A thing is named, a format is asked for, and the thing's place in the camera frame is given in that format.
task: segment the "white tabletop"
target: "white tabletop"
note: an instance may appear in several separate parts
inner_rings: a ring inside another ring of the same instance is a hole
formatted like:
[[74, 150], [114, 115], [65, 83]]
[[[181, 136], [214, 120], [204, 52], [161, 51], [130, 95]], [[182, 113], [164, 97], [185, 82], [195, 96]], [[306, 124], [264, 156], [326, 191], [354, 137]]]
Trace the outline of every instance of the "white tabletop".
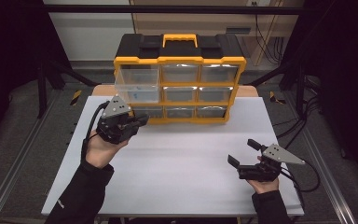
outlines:
[[[69, 184], [80, 161], [81, 143], [99, 104], [111, 100], [90, 96], [77, 124], [42, 214]], [[258, 163], [260, 152], [248, 138], [269, 146], [277, 143], [262, 98], [235, 100], [226, 124], [174, 123], [146, 125], [113, 158], [115, 174], [106, 187], [99, 214], [112, 217], [243, 217], [255, 214], [254, 190], [227, 162]], [[289, 216], [302, 216], [293, 183], [280, 176]]]

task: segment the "white wall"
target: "white wall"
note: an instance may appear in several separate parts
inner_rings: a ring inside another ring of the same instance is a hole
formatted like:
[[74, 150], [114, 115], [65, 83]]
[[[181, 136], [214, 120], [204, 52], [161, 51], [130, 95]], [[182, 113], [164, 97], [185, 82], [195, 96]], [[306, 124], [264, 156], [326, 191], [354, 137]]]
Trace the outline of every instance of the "white wall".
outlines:
[[[128, 5], [129, 0], [44, 0], [45, 4]], [[133, 34], [131, 14], [50, 13], [70, 61], [113, 61], [121, 37]]]

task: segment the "clear plastic drawer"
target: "clear plastic drawer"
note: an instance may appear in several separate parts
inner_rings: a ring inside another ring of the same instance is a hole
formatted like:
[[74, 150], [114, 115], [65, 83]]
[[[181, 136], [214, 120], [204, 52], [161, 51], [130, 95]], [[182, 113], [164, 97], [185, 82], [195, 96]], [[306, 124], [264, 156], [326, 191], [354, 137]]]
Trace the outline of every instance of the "clear plastic drawer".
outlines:
[[135, 116], [146, 114], [151, 119], [161, 119], [163, 117], [162, 106], [133, 106]]
[[159, 75], [158, 66], [149, 65], [149, 69], [133, 66], [119, 69], [115, 87], [118, 95], [130, 103], [158, 103]]
[[232, 90], [232, 87], [200, 87], [199, 101], [228, 102]]
[[199, 66], [196, 64], [164, 64], [161, 66], [164, 82], [196, 82]]
[[167, 102], [195, 102], [197, 87], [164, 87]]
[[167, 118], [184, 119], [194, 117], [194, 106], [165, 106]]
[[221, 105], [197, 106], [197, 118], [223, 118], [227, 107]]
[[233, 82], [238, 72], [235, 64], [205, 64], [201, 67], [201, 82]]

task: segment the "black cable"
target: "black cable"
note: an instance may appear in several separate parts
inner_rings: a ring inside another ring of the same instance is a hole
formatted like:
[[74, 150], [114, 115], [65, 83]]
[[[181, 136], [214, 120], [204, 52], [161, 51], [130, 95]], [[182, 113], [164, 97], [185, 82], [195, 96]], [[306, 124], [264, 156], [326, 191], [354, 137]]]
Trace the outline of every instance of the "black cable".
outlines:
[[318, 96], [316, 95], [316, 96], [314, 96], [314, 97], [312, 97], [312, 98], [310, 98], [308, 100], [307, 105], [306, 105], [306, 109], [304, 110], [304, 116], [303, 116], [304, 119], [299, 119], [289, 130], [285, 131], [284, 133], [278, 134], [277, 138], [282, 138], [282, 137], [286, 136], [287, 134], [292, 133], [295, 129], [298, 128], [299, 125], [301, 125], [301, 122], [306, 122], [307, 116], [308, 116], [308, 113], [309, 113], [310, 105], [314, 104], [314, 103], [312, 103], [312, 101], [314, 99], [316, 99], [316, 97], [318, 97]]
[[[257, 33], [260, 33], [260, 35], [261, 35], [260, 37], [261, 37], [261, 39], [264, 41], [264, 45], [266, 46], [266, 50], [267, 50], [269, 56], [267, 55], [266, 51], [264, 50], [264, 48], [261, 46], [260, 42], [258, 41]], [[269, 52], [269, 47], [267, 46], [267, 42], [266, 42], [266, 40], [264, 39], [264, 36], [261, 34], [261, 31], [260, 31], [260, 29], [259, 29], [259, 27], [258, 27], [257, 14], [255, 14], [255, 40], [257, 41], [257, 44], [258, 44], [258, 46], [261, 48], [261, 50], [263, 51], [264, 55], [266, 55], [267, 60], [268, 60], [270, 63], [278, 64], [278, 62], [276, 61], [276, 59], [273, 58], [272, 55], [271, 55], [271, 53]]]
[[312, 46], [312, 43], [313, 43], [312, 40], [315, 39], [316, 34], [320, 30], [321, 23], [324, 22], [324, 19], [327, 16], [330, 8], [336, 3], [336, 1], [337, 0], [322, 1], [323, 3], [324, 2], [329, 3], [329, 6], [324, 11], [323, 15], [318, 18], [318, 20], [316, 21], [316, 24], [313, 25], [312, 29], [308, 32], [308, 34], [305, 35], [304, 40], [301, 42], [299, 47], [294, 52], [293, 57], [288, 59], [288, 61], [286, 63], [281, 64], [281, 66], [274, 69], [273, 71], [265, 74], [264, 76], [258, 78], [257, 80], [254, 80], [250, 83], [245, 83], [245, 85], [251, 85], [251, 86], [257, 87], [260, 84], [263, 84], [264, 82], [266, 82], [267, 80], [269, 80], [273, 77], [276, 77], [277, 75], [279, 75], [281, 73], [284, 73], [287, 69], [292, 68], [293, 65], [300, 64], [300, 63], [304, 62], [304, 60], [307, 60], [306, 52], [308, 52], [310, 50], [310, 46]]
[[289, 120], [287, 120], [287, 121], [283, 121], [283, 122], [276, 123], [276, 124], [272, 124], [272, 126], [278, 126], [278, 125], [281, 125], [281, 124], [289, 123], [290, 121], [295, 120], [295, 119], [297, 119], [297, 118], [289, 119]]
[[274, 40], [274, 57], [278, 63], [282, 61], [283, 37], [275, 37]]
[[290, 145], [292, 145], [292, 143], [295, 141], [296, 137], [301, 133], [301, 131], [304, 129], [305, 125], [307, 124], [307, 120], [305, 119], [303, 125], [301, 126], [301, 128], [297, 131], [297, 133], [295, 134], [295, 136], [293, 136], [293, 138], [289, 141], [289, 143], [286, 145], [286, 149], [290, 147]]
[[319, 93], [321, 92], [321, 88], [316, 85], [315, 83], [311, 82], [308, 76], [305, 76], [305, 85], [307, 88], [312, 89], [314, 92]]
[[290, 179], [293, 183], [294, 183], [294, 187], [296, 189], [297, 195], [298, 195], [298, 199], [300, 200], [301, 206], [302, 208], [305, 210], [305, 201], [304, 201], [304, 197], [302, 194], [302, 190], [298, 184], [298, 182], [296, 181], [295, 177], [293, 176], [293, 174], [288, 170], [282, 167], [283, 170], [289, 172], [290, 175], [288, 175], [287, 173], [280, 171], [280, 173], [284, 176], [286, 176], [288, 179]]
[[303, 121], [302, 119], [299, 119], [289, 130], [285, 131], [284, 133], [278, 134], [277, 138], [282, 138], [287, 134], [293, 132], [300, 125], [302, 121]]
[[90, 140], [91, 138], [97, 136], [97, 135], [100, 134], [100, 133], [101, 133], [101, 132], [95, 133], [93, 136], [91, 136], [91, 137], [89, 138], [89, 140]]
[[321, 177], [319, 176], [319, 173], [318, 171], [316, 170], [316, 168], [311, 164], [309, 163], [308, 161], [300, 158], [301, 160], [303, 160], [307, 165], [310, 166], [310, 168], [312, 168], [313, 172], [316, 174], [316, 179], [317, 179], [317, 182], [316, 182], [316, 186], [311, 188], [311, 189], [302, 189], [301, 192], [313, 192], [315, 191], [317, 188], [319, 188], [319, 186], [321, 185]]
[[91, 139], [90, 134], [91, 134], [92, 127], [94, 126], [95, 119], [97, 118], [98, 114], [100, 113], [100, 110], [105, 109], [108, 105], [109, 105], [109, 101], [107, 101], [103, 104], [100, 104], [98, 106], [98, 108], [95, 110], [94, 115], [91, 118], [91, 122], [89, 123], [89, 129], [87, 130], [86, 137], [83, 139], [83, 146], [81, 148], [81, 157], [80, 157], [81, 160], [86, 158], [87, 148], [89, 146], [89, 140]]
[[284, 46], [284, 37], [281, 37], [281, 49], [280, 49], [280, 53], [281, 53], [281, 60], [283, 59], [283, 46]]
[[304, 123], [303, 125], [301, 126], [301, 128], [297, 131], [297, 133], [295, 134], [295, 136], [292, 137], [292, 139], [289, 141], [289, 143], [287, 143], [286, 145], [286, 149], [290, 147], [290, 145], [292, 145], [292, 143], [295, 141], [296, 137], [301, 133], [301, 131], [304, 129], [305, 125], [307, 124], [307, 120], [308, 120], [308, 116], [310, 115], [309, 113], [313, 110], [310, 111], [310, 107], [312, 106], [312, 104], [317, 104], [318, 102], [312, 102], [310, 103], [312, 100], [314, 99], [317, 99], [318, 95], [310, 98], [307, 102], [307, 105], [306, 105], [306, 109], [304, 111]]
[[307, 116], [309, 116], [310, 115], [310, 113], [312, 112], [312, 111], [314, 111], [315, 109], [317, 109], [317, 108], [319, 108], [320, 107], [320, 105], [319, 105], [319, 102], [317, 101], [317, 102], [314, 102], [316, 105], [314, 106], [314, 107], [310, 107], [310, 109], [309, 109], [309, 112], [308, 112], [308, 114], [307, 114]]

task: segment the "black sleeve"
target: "black sleeve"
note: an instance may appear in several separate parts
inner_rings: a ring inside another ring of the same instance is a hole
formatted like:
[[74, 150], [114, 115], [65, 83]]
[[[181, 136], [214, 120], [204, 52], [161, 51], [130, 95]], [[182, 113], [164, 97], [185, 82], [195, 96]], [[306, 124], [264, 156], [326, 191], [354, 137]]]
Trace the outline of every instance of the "black sleeve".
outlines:
[[259, 224], [291, 223], [278, 190], [252, 196]]
[[105, 187], [113, 172], [111, 165], [98, 169], [82, 161], [46, 223], [93, 224], [103, 206]]

